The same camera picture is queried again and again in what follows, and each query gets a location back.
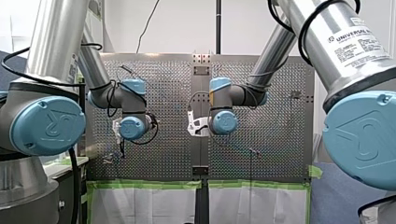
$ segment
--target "black wire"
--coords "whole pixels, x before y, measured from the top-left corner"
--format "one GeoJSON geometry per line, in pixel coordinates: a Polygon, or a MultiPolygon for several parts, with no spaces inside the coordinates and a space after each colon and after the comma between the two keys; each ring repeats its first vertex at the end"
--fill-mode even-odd
{"type": "Polygon", "coordinates": [[[149,22],[151,21],[152,15],[154,15],[154,12],[155,12],[155,9],[156,9],[157,6],[158,6],[158,3],[160,3],[160,0],[157,0],[157,2],[155,3],[154,8],[152,9],[151,14],[150,14],[149,17],[148,17],[148,21],[146,22],[146,27],[145,27],[145,29],[143,30],[143,33],[139,36],[139,43],[137,44],[136,53],[138,53],[139,50],[140,50],[140,44],[141,44],[141,42],[142,42],[142,37],[143,37],[143,35],[146,33],[146,31],[147,31],[147,29],[148,29],[148,27],[149,27],[149,22]]]}
{"type": "Polygon", "coordinates": [[[155,134],[154,134],[147,142],[144,142],[144,143],[138,143],[138,142],[131,141],[131,142],[132,142],[133,144],[135,144],[135,145],[138,145],[138,146],[147,145],[148,143],[152,142],[152,140],[154,140],[155,137],[156,137],[157,134],[158,134],[159,125],[158,125],[157,119],[155,118],[155,116],[154,116],[153,114],[151,114],[151,113],[147,113],[147,114],[148,114],[148,115],[150,116],[150,118],[151,118],[151,124],[155,126],[155,134]]]}
{"type": "MultiPolygon", "coordinates": [[[[95,43],[81,44],[81,46],[82,46],[82,47],[96,46],[96,47],[100,47],[98,50],[102,49],[102,45],[100,45],[100,44],[95,44],[95,43]]],[[[41,79],[41,78],[38,78],[38,77],[32,77],[32,76],[27,75],[27,74],[25,74],[25,73],[15,71],[14,69],[10,68],[10,67],[6,64],[6,62],[7,62],[9,59],[11,59],[11,58],[13,58],[13,57],[16,57],[16,56],[18,56],[18,55],[20,55],[20,54],[23,54],[24,52],[27,52],[27,51],[29,51],[29,49],[30,49],[30,48],[21,49],[21,50],[18,50],[18,51],[16,51],[16,52],[13,52],[13,53],[8,54],[8,55],[7,55],[6,57],[4,57],[4,59],[1,61],[1,65],[4,67],[4,69],[6,69],[8,72],[10,72],[10,73],[12,73],[12,74],[15,74],[15,75],[17,75],[17,76],[19,76],[19,77],[24,77],[24,78],[27,78],[27,79],[36,81],[36,82],[41,83],[41,84],[44,84],[44,85],[54,85],[54,86],[64,86],[64,87],[83,87],[83,86],[85,86],[85,83],[80,83],[80,84],[69,84],[69,83],[61,83],[61,82],[52,82],[52,81],[47,81],[47,80],[45,80],[45,79],[41,79]]]]}
{"type": "Polygon", "coordinates": [[[75,150],[73,148],[69,149],[70,161],[72,163],[72,173],[73,173],[73,211],[72,211],[72,224],[78,221],[78,209],[79,209],[79,174],[78,174],[78,164],[75,150]]]}
{"type": "Polygon", "coordinates": [[[285,28],[287,31],[289,32],[293,32],[293,30],[291,29],[290,26],[288,26],[285,22],[283,22],[278,16],[277,16],[277,12],[276,12],[276,8],[275,5],[273,4],[272,0],[268,0],[268,8],[270,10],[271,16],[274,18],[274,20],[277,21],[277,23],[279,23],[283,28],[285,28]]]}
{"type": "Polygon", "coordinates": [[[82,47],[97,47],[96,50],[101,50],[103,49],[103,46],[101,44],[98,43],[85,43],[85,44],[81,44],[82,47]]]}
{"type": "MultiPolygon", "coordinates": [[[[306,19],[306,21],[303,24],[303,27],[301,28],[300,35],[298,36],[298,50],[300,51],[301,57],[304,59],[304,61],[311,66],[312,63],[309,60],[309,57],[304,52],[304,48],[305,48],[304,41],[309,26],[311,25],[312,21],[314,21],[314,19],[317,17],[317,15],[319,15],[324,9],[326,9],[327,7],[329,7],[334,3],[341,3],[341,2],[345,3],[345,0],[329,0],[321,3],[319,6],[317,6],[315,11],[306,19]]],[[[355,0],[355,2],[356,2],[356,13],[359,14],[359,12],[361,11],[361,0],[355,0]]]]}
{"type": "MultiPolygon", "coordinates": [[[[309,65],[312,66],[311,61],[309,60],[309,57],[305,54],[304,52],[304,41],[305,41],[305,37],[306,37],[306,33],[309,29],[309,26],[311,25],[312,21],[314,21],[314,19],[324,10],[326,9],[328,6],[334,4],[334,3],[340,3],[343,2],[345,3],[345,0],[328,0],[326,2],[321,3],[319,6],[317,6],[317,8],[315,9],[315,11],[306,19],[306,21],[304,22],[302,28],[301,28],[301,32],[298,36],[298,50],[301,54],[301,57],[304,59],[304,61],[306,63],[308,63],[309,65]]],[[[355,0],[356,3],[356,13],[359,14],[361,12],[361,0],[355,0]]],[[[283,28],[285,28],[286,30],[290,31],[293,33],[292,29],[290,26],[288,26],[287,24],[285,24],[274,12],[274,8],[273,8],[273,3],[272,0],[268,0],[268,7],[270,10],[270,13],[272,15],[272,17],[274,18],[274,20],[276,20],[283,28]]]]}
{"type": "Polygon", "coordinates": [[[114,79],[111,79],[110,80],[110,83],[112,83],[112,87],[111,87],[111,90],[109,90],[108,92],[107,92],[107,96],[106,96],[106,99],[107,99],[107,108],[106,108],[106,111],[107,111],[107,116],[109,117],[109,118],[112,118],[112,117],[114,117],[115,115],[116,115],[116,113],[117,113],[117,111],[119,110],[118,108],[116,108],[114,111],[113,111],[113,113],[110,113],[110,108],[113,108],[113,107],[115,107],[115,106],[113,106],[112,104],[111,104],[111,101],[113,101],[113,98],[114,98],[114,93],[116,92],[116,88],[117,88],[117,82],[116,82],[116,80],[114,80],[114,79]]]}
{"type": "Polygon", "coordinates": [[[363,211],[366,210],[367,208],[371,208],[371,207],[377,206],[381,203],[388,203],[388,202],[392,202],[392,201],[396,202],[396,195],[389,196],[389,197],[383,198],[383,199],[379,199],[379,200],[373,201],[372,203],[367,203],[358,209],[358,216],[360,217],[361,214],[363,213],[363,211]]]}

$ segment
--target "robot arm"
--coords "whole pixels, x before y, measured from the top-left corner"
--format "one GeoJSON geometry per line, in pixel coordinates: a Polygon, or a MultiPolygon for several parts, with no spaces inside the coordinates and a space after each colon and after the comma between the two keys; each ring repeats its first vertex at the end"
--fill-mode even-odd
{"type": "Polygon", "coordinates": [[[258,106],[266,103],[271,80],[288,59],[295,42],[295,35],[278,25],[249,75],[246,85],[233,85],[227,77],[217,77],[210,81],[209,127],[214,134],[224,135],[236,130],[234,105],[258,106]]]}
{"type": "Polygon", "coordinates": [[[86,125],[74,89],[81,85],[75,84],[78,61],[91,89],[89,101],[100,108],[122,108],[123,138],[138,139],[156,125],[146,114],[144,81],[111,81],[96,49],[80,47],[81,39],[92,41],[84,29],[88,4],[89,0],[41,1],[25,71],[8,68],[24,78],[1,94],[0,155],[57,155],[78,141],[86,125]]]}
{"type": "MultiPolygon", "coordinates": [[[[87,25],[82,42],[93,42],[87,25]]],[[[90,88],[88,101],[91,105],[102,109],[122,108],[120,136],[133,141],[154,128],[155,118],[146,113],[146,83],[143,80],[124,79],[119,83],[110,80],[98,51],[93,48],[81,48],[78,66],[90,88]]]]}
{"type": "MultiPolygon", "coordinates": [[[[277,0],[277,3],[290,22],[286,26],[290,25],[293,32],[280,25],[276,27],[245,90],[254,92],[250,95],[262,102],[260,92],[266,92],[296,34],[300,52],[306,52],[307,62],[315,67],[328,92],[323,105],[327,113],[323,139],[332,160],[364,184],[396,190],[396,92],[380,87],[396,78],[396,62],[346,1],[277,0]],[[274,72],[256,77],[257,73],[268,71],[274,72]]],[[[236,128],[232,106],[252,105],[251,100],[240,104],[238,99],[247,99],[248,95],[224,77],[213,79],[210,90],[214,113],[209,126],[216,134],[228,134],[236,128]]]]}

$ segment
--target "universal robots logo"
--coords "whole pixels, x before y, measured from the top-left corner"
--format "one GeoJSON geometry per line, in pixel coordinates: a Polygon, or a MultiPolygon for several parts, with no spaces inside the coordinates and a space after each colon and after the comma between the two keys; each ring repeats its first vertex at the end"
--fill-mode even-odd
{"type": "Polygon", "coordinates": [[[335,40],[335,38],[334,38],[334,36],[330,36],[328,40],[329,40],[329,43],[332,43],[335,40]]]}

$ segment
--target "blue cover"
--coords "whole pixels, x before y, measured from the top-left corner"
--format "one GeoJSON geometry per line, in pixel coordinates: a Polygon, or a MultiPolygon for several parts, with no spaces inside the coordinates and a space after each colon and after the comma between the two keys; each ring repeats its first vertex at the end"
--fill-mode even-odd
{"type": "Polygon", "coordinates": [[[228,77],[216,77],[210,80],[209,89],[211,91],[218,91],[230,85],[231,85],[231,80],[228,77]]]}
{"type": "Polygon", "coordinates": [[[216,134],[225,135],[235,131],[238,120],[233,112],[228,110],[220,111],[214,118],[212,127],[216,134]]]}
{"type": "Polygon", "coordinates": [[[126,140],[132,141],[142,137],[145,130],[145,123],[141,119],[127,117],[121,122],[120,135],[126,140]]]}
{"type": "MultiPolygon", "coordinates": [[[[124,79],[122,84],[127,86],[129,89],[133,90],[139,95],[146,94],[146,82],[141,79],[124,79]]],[[[121,88],[125,91],[130,91],[128,88],[125,88],[121,85],[121,88]]]]}
{"type": "Polygon", "coordinates": [[[337,103],[323,139],[348,175],[378,189],[396,189],[396,92],[365,91],[337,103]]]}
{"type": "Polygon", "coordinates": [[[79,105],[62,96],[41,98],[26,106],[13,120],[9,138],[23,154],[53,156],[70,149],[85,130],[79,105]]]}

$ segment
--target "pegboard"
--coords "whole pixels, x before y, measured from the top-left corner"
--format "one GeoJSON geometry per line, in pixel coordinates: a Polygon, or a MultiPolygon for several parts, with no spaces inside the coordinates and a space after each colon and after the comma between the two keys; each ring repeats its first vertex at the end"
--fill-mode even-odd
{"type": "MultiPolygon", "coordinates": [[[[187,103],[190,99],[191,56],[152,57],[148,55],[115,54],[104,57],[110,78],[142,78],[146,81],[148,111],[159,120],[159,132],[148,145],[137,146],[125,141],[125,159],[111,130],[112,120],[121,118],[121,112],[109,119],[106,111],[92,108],[87,111],[92,129],[87,132],[88,151],[92,157],[89,168],[91,179],[148,179],[190,180],[191,138],[188,126],[187,103]],[[120,69],[126,65],[130,75],[120,69]]],[[[137,142],[146,142],[154,130],[137,142]]]]}
{"type": "MultiPolygon", "coordinates": [[[[187,132],[187,104],[193,94],[191,90],[196,90],[197,85],[208,86],[210,78],[202,77],[197,83],[192,55],[104,54],[102,58],[111,78],[141,77],[147,81],[148,111],[159,119],[160,130],[149,145],[126,143],[126,158],[121,159],[106,111],[87,105],[89,179],[191,180],[191,168],[197,161],[209,166],[211,179],[301,182],[308,178],[314,71],[299,57],[290,57],[277,73],[265,106],[254,111],[234,108],[239,127],[230,138],[215,136],[217,144],[204,138],[199,147],[187,132]],[[120,69],[121,65],[130,67],[134,73],[128,74],[120,69]],[[301,97],[291,99],[293,91],[301,97]],[[201,150],[199,155],[206,154],[206,160],[195,158],[196,148],[201,150]],[[260,152],[261,158],[252,156],[253,150],[260,152]]],[[[207,65],[212,77],[230,77],[233,83],[242,84],[257,59],[214,55],[207,65]]],[[[120,116],[119,111],[113,119],[120,116]]],[[[142,141],[151,135],[148,133],[142,141]]]]}
{"type": "MultiPolygon", "coordinates": [[[[246,84],[257,58],[214,56],[212,76],[246,84]]],[[[277,73],[265,105],[234,107],[231,136],[209,141],[209,178],[305,182],[312,155],[314,70],[290,57],[277,73]]]]}

